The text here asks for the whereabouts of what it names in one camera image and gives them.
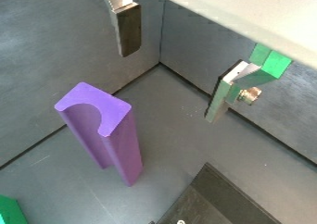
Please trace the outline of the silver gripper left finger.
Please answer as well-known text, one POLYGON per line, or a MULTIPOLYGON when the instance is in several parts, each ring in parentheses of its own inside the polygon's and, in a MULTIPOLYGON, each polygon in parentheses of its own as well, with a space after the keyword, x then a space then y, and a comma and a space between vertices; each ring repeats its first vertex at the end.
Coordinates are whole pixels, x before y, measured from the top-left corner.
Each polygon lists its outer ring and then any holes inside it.
POLYGON ((119 54, 129 56, 141 46, 141 6, 133 0, 104 0, 115 29, 119 54))

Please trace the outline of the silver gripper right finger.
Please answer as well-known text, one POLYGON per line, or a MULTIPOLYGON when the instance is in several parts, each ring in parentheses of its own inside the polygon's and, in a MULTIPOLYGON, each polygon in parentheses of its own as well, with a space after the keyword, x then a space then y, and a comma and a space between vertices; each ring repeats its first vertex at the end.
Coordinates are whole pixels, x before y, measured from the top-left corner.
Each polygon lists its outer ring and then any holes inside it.
POLYGON ((259 85, 280 78, 291 59, 263 44, 255 44, 248 61, 239 60, 219 76, 204 118, 214 122, 236 101, 247 105, 258 100, 259 85))

